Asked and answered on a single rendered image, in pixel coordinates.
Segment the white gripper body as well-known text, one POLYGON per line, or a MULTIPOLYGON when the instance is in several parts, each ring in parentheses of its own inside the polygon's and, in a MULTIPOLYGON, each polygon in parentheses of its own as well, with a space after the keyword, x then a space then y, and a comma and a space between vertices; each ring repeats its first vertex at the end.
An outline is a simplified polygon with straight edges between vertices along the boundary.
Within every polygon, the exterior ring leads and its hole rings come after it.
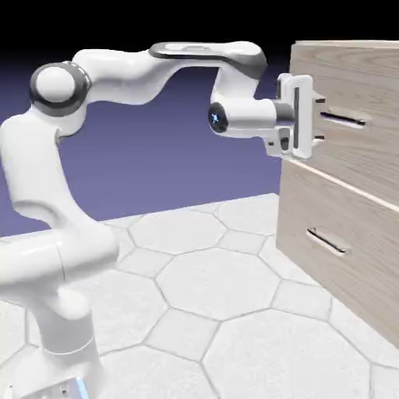
POLYGON ((293 157, 312 155, 313 79, 282 73, 277 78, 277 125, 290 127, 288 148, 293 157))

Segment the light wood drawer front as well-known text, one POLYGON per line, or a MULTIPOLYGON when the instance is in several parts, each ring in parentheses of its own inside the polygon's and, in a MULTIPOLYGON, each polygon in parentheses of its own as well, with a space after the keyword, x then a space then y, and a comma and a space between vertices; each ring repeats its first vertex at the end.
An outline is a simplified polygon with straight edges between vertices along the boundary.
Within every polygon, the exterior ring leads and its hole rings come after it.
POLYGON ((313 125, 325 140, 309 165, 399 206, 399 41, 298 41, 290 71, 308 74, 326 98, 313 125), (322 119, 328 107, 364 112, 372 121, 354 129, 322 119))
POLYGON ((284 161, 276 246, 399 348, 399 206, 284 161))

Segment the light wood cabinet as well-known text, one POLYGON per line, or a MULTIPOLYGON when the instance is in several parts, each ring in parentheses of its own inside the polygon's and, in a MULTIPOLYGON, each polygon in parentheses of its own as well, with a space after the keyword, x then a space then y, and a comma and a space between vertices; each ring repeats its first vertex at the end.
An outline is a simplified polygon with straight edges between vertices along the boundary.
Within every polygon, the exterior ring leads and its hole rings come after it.
POLYGON ((322 101, 307 161, 285 161, 280 251, 399 348, 399 41, 299 41, 322 101))

